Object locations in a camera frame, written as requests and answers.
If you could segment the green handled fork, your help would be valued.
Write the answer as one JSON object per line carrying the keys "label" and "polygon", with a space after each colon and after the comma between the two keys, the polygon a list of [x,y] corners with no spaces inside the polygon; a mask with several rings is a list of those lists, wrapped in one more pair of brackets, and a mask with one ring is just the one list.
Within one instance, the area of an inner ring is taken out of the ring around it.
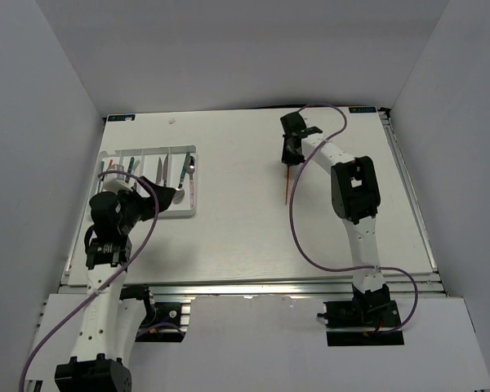
{"label": "green handled fork", "polygon": [[[134,167],[134,163],[135,163],[135,158],[134,157],[131,157],[130,158],[130,161],[129,161],[129,164],[128,164],[128,167],[127,167],[127,173],[129,173],[129,174],[132,173],[132,169]],[[126,176],[125,182],[128,183],[129,180],[130,180],[130,177],[129,176]]]}

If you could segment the long orange chopstick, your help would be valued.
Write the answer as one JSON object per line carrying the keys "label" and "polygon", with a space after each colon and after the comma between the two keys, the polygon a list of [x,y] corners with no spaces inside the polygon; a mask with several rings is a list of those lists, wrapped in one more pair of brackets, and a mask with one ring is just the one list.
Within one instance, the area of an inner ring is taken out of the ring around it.
{"label": "long orange chopstick", "polygon": [[290,175],[291,175],[291,167],[287,165],[287,168],[286,168],[286,180],[285,180],[285,205],[287,205],[288,198],[289,198]]}

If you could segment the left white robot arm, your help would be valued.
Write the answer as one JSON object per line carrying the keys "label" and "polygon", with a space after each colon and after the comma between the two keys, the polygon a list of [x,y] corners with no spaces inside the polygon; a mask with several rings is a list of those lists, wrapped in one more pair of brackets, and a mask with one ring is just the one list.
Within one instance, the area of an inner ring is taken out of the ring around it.
{"label": "left white robot arm", "polygon": [[156,305],[147,285],[125,287],[132,257],[129,233],[141,221],[154,222],[172,204],[175,189],[141,176],[140,195],[115,174],[89,201],[92,226],[85,241],[87,294],[78,337],[67,363],[56,367],[60,391],[129,391],[128,358],[141,326],[152,323]]}

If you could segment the green handled spoon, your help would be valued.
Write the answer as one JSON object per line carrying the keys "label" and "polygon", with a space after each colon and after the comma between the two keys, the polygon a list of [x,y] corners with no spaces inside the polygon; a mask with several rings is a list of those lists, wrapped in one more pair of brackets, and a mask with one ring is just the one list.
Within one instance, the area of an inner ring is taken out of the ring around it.
{"label": "green handled spoon", "polygon": [[176,193],[173,198],[174,203],[179,203],[181,199],[185,196],[185,190],[184,190],[184,182],[185,182],[185,177],[189,168],[190,164],[190,159],[191,159],[191,154],[187,153],[185,155],[185,160],[183,162],[182,170],[180,172],[180,179],[179,179],[179,184],[176,188]]}

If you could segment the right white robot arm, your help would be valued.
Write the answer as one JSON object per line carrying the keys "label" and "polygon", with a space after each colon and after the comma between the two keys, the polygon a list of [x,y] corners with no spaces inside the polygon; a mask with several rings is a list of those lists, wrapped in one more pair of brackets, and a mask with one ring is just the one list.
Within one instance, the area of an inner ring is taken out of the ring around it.
{"label": "right white robot arm", "polygon": [[282,116],[280,122],[282,163],[294,167],[313,161],[330,175],[332,209],[345,227],[354,267],[352,314],[358,323],[372,325],[390,302],[376,245],[381,196],[373,161],[346,153],[322,130],[307,126],[298,112]]}

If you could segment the black handled fork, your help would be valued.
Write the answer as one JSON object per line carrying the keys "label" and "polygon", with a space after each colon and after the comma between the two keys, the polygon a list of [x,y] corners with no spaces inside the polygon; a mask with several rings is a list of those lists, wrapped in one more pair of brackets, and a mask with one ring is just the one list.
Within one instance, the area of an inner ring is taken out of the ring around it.
{"label": "black handled fork", "polygon": [[[133,164],[133,167],[132,167],[132,174],[133,175],[137,175],[137,169],[138,167],[140,166],[140,160],[137,159],[134,164]],[[132,184],[132,187],[131,187],[133,190],[136,190],[137,189],[137,180],[136,179],[133,179],[133,184]]]}

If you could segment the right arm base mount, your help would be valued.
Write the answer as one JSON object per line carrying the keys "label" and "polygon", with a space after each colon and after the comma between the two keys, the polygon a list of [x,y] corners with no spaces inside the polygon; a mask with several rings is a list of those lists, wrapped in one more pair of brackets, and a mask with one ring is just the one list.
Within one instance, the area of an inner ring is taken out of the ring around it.
{"label": "right arm base mount", "polygon": [[387,285],[371,292],[353,289],[348,301],[327,301],[317,319],[326,326],[330,347],[397,346],[404,344],[398,307]]}

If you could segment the pink handled knife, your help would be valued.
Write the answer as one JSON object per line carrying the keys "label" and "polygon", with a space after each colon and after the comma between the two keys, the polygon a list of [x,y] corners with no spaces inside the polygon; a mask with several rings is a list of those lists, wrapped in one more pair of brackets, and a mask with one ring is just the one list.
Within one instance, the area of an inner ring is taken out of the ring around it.
{"label": "pink handled knife", "polygon": [[158,165],[156,170],[155,182],[156,184],[160,184],[163,176],[163,161],[161,158],[158,158]]}

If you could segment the pink handled spoon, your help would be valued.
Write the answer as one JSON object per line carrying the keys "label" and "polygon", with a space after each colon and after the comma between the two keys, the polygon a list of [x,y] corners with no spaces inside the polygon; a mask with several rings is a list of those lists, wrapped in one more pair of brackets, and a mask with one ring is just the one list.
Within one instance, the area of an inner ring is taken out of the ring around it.
{"label": "pink handled spoon", "polygon": [[194,173],[195,173],[195,157],[193,155],[189,156],[189,162],[186,168],[186,172],[189,175],[189,203],[190,203],[190,208],[194,209],[194,202],[195,202],[195,197],[194,197]]}

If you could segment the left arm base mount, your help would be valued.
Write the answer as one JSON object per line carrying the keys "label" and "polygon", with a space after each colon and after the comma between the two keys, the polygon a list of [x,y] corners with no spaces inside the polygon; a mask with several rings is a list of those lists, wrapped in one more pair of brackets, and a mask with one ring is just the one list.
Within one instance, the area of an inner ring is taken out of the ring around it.
{"label": "left arm base mount", "polygon": [[181,332],[180,302],[157,302],[148,285],[124,287],[121,300],[139,301],[145,308],[145,317],[136,334],[136,342],[175,342],[184,340]]}

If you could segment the right blue corner label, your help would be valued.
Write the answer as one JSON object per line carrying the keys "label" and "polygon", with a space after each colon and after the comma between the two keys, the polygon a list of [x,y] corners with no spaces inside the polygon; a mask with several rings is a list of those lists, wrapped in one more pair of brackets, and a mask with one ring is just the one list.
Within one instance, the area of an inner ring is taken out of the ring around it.
{"label": "right blue corner label", "polygon": [[350,106],[349,112],[351,114],[373,114],[377,112],[374,106]]}

